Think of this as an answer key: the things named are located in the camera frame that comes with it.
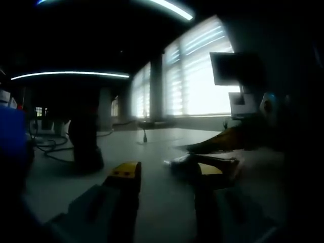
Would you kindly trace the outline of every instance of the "black cable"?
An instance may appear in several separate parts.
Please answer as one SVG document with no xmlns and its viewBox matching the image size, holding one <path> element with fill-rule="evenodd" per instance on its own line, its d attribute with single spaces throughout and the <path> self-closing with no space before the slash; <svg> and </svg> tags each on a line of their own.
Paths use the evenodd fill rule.
<svg viewBox="0 0 324 243">
<path fill-rule="evenodd" d="M 119 124 L 114 124 L 113 126 L 124 126 L 124 125 L 128 125 L 132 122 L 136 122 L 137 120 L 131 120 L 131 121 L 128 121 L 127 123 L 119 123 Z M 146 137 L 146 132 L 143 128 L 143 131 L 144 131 L 144 142 L 146 143 L 147 142 L 147 137 Z M 112 129 L 109 133 L 107 134 L 102 134 L 102 135 L 97 135 L 97 137 L 106 137 L 106 136 L 109 136 L 111 135 L 112 133 L 114 132 L 114 130 Z M 30 138 L 31 140 L 34 142 L 34 145 L 36 148 L 38 148 L 39 150 L 41 150 L 42 152 L 44 152 L 44 156 L 46 157 L 49 157 L 51 159 L 54 159 L 54 160 L 57 160 L 57 161 L 60 161 L 60 162 L 64 162 L 64 163 L 74 163 L 74 161 L 69 161 L 69 160 L 64 160 L 64 159 L 60 159 L 60 158 L 56 158 L 52 155 L 49 155 L 49 153 L 53 153 L 53 152 L 59 152 L 59 151 L 67 151 L 67 150 L 72 150 L 74 149 L 74 147 L 68 147 L 68 148 L 59 148 L 59 149 L 56 149 L 58 146 L 62 146 L 64 144 L 66 144 L 68 142 L 68 139 L 66 137 L 61 137 L 64 139 L 64 141 L 62 143 L 57 143 L 56 141 L 54 140 L 48 140 L 50 142 L 53 142 L 52 145 L 37 145 L 36 141 L 35 141 L 35 138 L 36 136 L 38 135 L 38 122 L 36 120 L 36 133 L 34 135 L 34 137 L 32 136 L 32 133 L 31 133 L 31 130 L 30 130 L 30 123 L 29 123 L 29 134 L 30 134 Z"/>
</svg>

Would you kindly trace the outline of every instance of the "white table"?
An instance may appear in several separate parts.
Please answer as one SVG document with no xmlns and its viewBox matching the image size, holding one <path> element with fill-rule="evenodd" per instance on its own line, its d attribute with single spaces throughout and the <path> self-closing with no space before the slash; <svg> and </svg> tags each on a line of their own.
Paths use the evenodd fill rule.
<svg viewBox="0 0 324 243">
<path fill-rule="evenodd" d="M 185 154 L 172 146 L 201 142 L 218 133 L 186 129 L 149 130 L 148 144 L 140 145 L 138 142 L 143 141 L 143 131 L 115 132 L 98 138 L 105 168 L 82 177 L 73 175 L 65 164 L 45 158 L 37 151 L 27 180 L 25 199 L 39 220 L 46 222 L 58 213 L 67 212 L 71 201 L 91 186 L 101 184 L 112 168 L 125 161 L 141 161 L 142 187 L 135 242 L 191 241 L 196 236 L 194 194 L 191 186 L 171 175 L 164 160 Z M 53 155 L 72 160 L 72 151 Z M 284 208 L 278 177 L 282 154 L 259 150 L 239 152 L 239 156 L 245 158 L 243 172 L 248 175 L 246 177 L 243 173 L 240 186 L 262 205 L 266 215 L 280 221 Z"/>
</svg>

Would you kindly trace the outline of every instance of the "computer monitor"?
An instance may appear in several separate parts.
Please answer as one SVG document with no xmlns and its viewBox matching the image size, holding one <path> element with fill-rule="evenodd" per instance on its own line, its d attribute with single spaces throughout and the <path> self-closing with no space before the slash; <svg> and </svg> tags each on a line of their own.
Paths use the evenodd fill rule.
<svg viewBox="0 0 324 243">
<path fill-rule="evenodd" d="M 228 93 L 228 95 L 232 119 L 244 119 L 258 112 L 253 94 Z"/>
<path fill-rule="evenodd" d="M 256 54 L 210 53 L 215 85 L 265 87 L 264 69 Z"/>
</svg>

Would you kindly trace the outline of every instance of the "window blind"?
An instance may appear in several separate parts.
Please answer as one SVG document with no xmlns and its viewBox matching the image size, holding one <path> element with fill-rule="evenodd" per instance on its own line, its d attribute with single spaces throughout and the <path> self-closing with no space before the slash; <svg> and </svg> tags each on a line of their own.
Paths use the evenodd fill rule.
<svg viewBox="0 0 324 243">
<path fill-rule="evenodd" d="M 144 118 L 150 116 L 151 65 L 146 64 L 132 82 L 132 115 Z"/>
<path fill-rule="evenodd" d="M 111 103 L 111 116 L 118 116 L 118 96 Z"/>
<path fill-rule="evenodd" d="M 168 115 L 230 114 L 229 92 L 216 86 L 210 52 L 232 52 L 220 20 L 214 16 L 170 44 L 163 58 L 164 112 Z"/>
</svg>

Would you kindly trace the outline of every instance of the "ceiling light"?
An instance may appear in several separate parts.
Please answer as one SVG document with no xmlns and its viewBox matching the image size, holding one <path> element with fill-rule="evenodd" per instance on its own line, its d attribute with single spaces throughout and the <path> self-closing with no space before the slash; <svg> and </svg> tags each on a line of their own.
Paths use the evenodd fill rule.
<svg viewBox="0 0 324 243">
<path fill-rule="evenodd" d="M 159 4 L 167 9 L 170 9 L 171 11 L 179 14 L 180 16 L 182 16 L 183 18 L 185 18 L 186 20 L 191 20 L 193 17 L 188 14 L 186 11 L 182 10 L 181 8 L 175 6 L 174 4 L 167 2 L 165 0 L 149 0 L 151 2 L 154 2 L 156 4 Z"/>
<path fill-rule="evenodd" d="M 100 76 L 110 76 L 110 77 L 121 77 L 129 78 L 127 74 L 115 74 L 115 73 L 104 73 L 104 72 L 77 72 L 77 71 L 61 71 L 61 72 L 38 72 L 26 74 L 18 77 L 13 77 L 11 80 L 15 80 L 23 77 L 39 76 L 39 75 L 52 75 L 52 74 L 87 74 L 87 75 L 100 75 Z"/>
<path fill-rule="evenodd" d="M 41 4 L 41 3 L 43 3 L 43 2 L 46 2 L 47 0 L 38 0 L 38 2 L 36 3 L 36 5 L 38 5 L 38 4 Z"/>
</svg>

